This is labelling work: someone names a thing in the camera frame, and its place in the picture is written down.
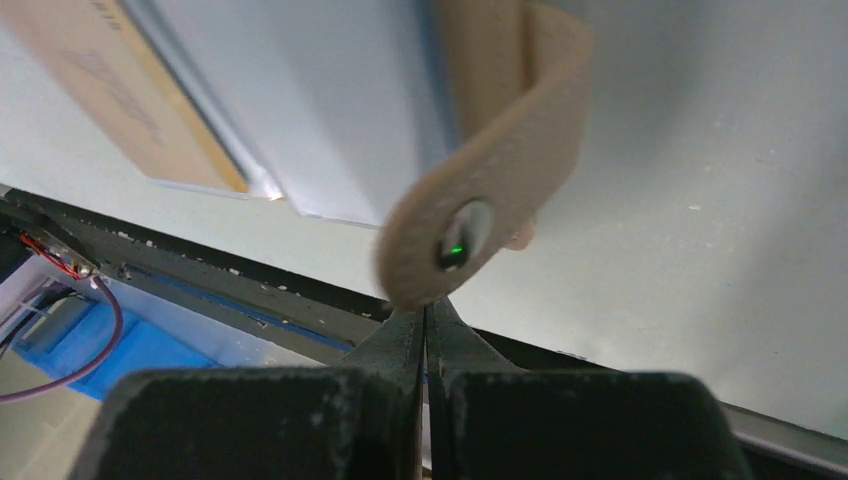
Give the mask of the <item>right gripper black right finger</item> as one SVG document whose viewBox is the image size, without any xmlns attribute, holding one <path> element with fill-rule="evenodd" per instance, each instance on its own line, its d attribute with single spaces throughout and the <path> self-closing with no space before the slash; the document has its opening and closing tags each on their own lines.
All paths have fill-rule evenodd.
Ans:
<svg viewBox="0 0 848 480">
<path fill-rule="evenodd" d="M 454 307 L 425 310 L 438 479 L 747 479 L 721 408 L 675 372 L 530 371 Z"/>
</svg>

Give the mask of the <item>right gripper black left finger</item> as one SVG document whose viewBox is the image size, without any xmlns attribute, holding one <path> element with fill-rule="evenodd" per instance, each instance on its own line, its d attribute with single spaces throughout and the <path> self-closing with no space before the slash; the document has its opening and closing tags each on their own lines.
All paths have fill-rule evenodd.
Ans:
<svg viewBox="0 0 848 480">
<path fill-rule="evenodd" d="M 137 372 L 103 402 L 74 479 L 417 479 L 422 313 L 324 367 Z"/>
</svg>

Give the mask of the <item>orange credit card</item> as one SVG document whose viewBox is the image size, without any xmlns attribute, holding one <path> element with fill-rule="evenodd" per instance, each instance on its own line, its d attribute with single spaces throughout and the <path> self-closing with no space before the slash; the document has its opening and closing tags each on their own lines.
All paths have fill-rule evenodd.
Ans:
<svg viewBox="0 0 848 480">
<path fill-rule="evenodd" d="M 248 194 L 244 174 L 118 2 L 10 0 L 1 20 L 145 176 Z"/>
</svg>

